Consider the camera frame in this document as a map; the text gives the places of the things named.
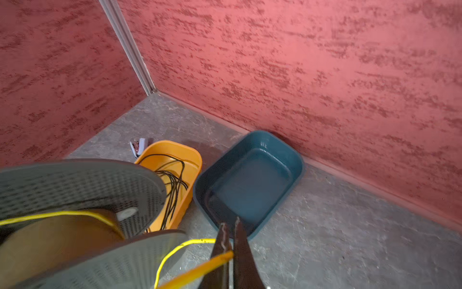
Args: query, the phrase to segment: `wall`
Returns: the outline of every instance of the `wall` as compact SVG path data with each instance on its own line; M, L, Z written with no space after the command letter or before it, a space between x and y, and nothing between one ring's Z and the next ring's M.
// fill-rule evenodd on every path
M120 0L159 89L462 224L455 0Z
M0 4L0 166L58 159L145 97L98 0Z

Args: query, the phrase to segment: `yellow wire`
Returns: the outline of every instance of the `yellow wire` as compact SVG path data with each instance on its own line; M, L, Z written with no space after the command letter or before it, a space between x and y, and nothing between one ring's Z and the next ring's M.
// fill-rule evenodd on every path
M205 274L212 272L213 270L219 268L223 264L228 263L233 259L233 251L228 251L226 253L217 255L210 259L209 261L195 267L193 270L190 270L175 279L169 281L168 283L159 287L159 289L177 289L182 286L194 281L195 279L204 276Z
M159 279L160 279L160 272L162 271L162 267L164 266L165 262L167 262L168 258L170 258L173 254L178 252L180 249L187 245L191 244L215 244L215 239L192 239L188 240L186 242L183 242L181 245L177 246L175 249L170 251L170 253L167 254L167 256L162 259L162 262L160 262L159 269L157 269L157 274L156 274L156 282L154 283L154 289L157 289L157 286L159 285Z
M81 215L81 216L93 217L93 218L95 218L97 220L100 220L101 222L109 225L122 238L122 240L125 239L125 237L123 236L122 231L119 229L117 224L115 224L113 221L109 220L108 218L106 218L102 214L89 212L89 211L61 211L61 212L45 213L45 214L37 214L37 215L30 215L30 216L25 216L25 217L12 218L12 219L7 219L7 220L0 221L0 226L19 223L19 222L24 222L24 221L36 220L36 219L43 219L43 218L62 216L62 215L73 215L73 216Z

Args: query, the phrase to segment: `metal corner strip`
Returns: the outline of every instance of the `metal corner strip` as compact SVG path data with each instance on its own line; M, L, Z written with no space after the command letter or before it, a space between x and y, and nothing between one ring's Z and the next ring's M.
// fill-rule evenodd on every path
M147 95L157 92L116 0L99 0Z

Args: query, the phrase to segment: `black cable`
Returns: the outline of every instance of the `black cable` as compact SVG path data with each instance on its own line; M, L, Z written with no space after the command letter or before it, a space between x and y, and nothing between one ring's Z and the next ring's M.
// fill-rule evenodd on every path
M173 157L171 155L168 155L168 154L149 154L149 155L143 157L139 161L138 164L140 165L146 158L151 157L151 156L166 156L166 157L169 157L169 158L173 159L173 161L170 161L170 162L167 162L167 163L161 165L159 168L157 168L157 170L154 171L159 177L167 176L169 178L169 181L170 181L168 183L165 183L165 185L170 184L170 192L166 196L168 198L168 200L167 200L167 204L165 206L165 214L164 214L164 217L162 219L162 225L160 227L161 230L165 230L166 226L167 226L169 216L170 216L170 221L171 221L172 218L173 218L173 215L175 213L175 209L176 209L176 205L178 203L178 198L179 198L181 186L183 186L186 190L188 189L188 185L182 179L185 164L184 164L183 160L177 159L177 158L175 158L175 157ZM166 165L169 165L169 164L172 164L172 163L175 163L175 162L180 162L181 165L182 165L182 169L181 169L179 177L177 177L173 172L170 172L170 171L167 171L167 170L161 170L161 168L165 167Z

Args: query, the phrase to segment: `plastic container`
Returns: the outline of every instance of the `plastic container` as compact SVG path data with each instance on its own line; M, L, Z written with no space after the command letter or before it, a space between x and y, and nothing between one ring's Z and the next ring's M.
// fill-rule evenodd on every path
M141 154L141 156L136 160L135 164L139 164L152 171L155 171L162 165L174 160L168 156L149 156L151 154L167 154L177 159L183 160L185 163L182 179L188 185L188 189L186 190L184 187L181 187L178 196L178 204L176 205L173 218L166 225L166 229L176 229L178 228L178 225L180 224L180 221L186 213L186 209L188 208L193 198L192 188L194 181L201 172L202 157L195 149L180 143L174 141L158 141L148 146L146 150L144 150L144 152ZM174 172L177 176L180 175L181 169L182 165L180 162L174 162L162 167L162 170ZM162 177L162 180L164 183L169 182L167 177ZM167 193L169 193L169 185L166 187ZM160 226L165 214L166 204L167 202L165 202L164 208L160 212L157 219L149 227L152 232L160 230Z
M254 131L199 176L194 200L216 229L226 222L233 230L239 216L251 239L304 170L303 159L293 148L266 131Z

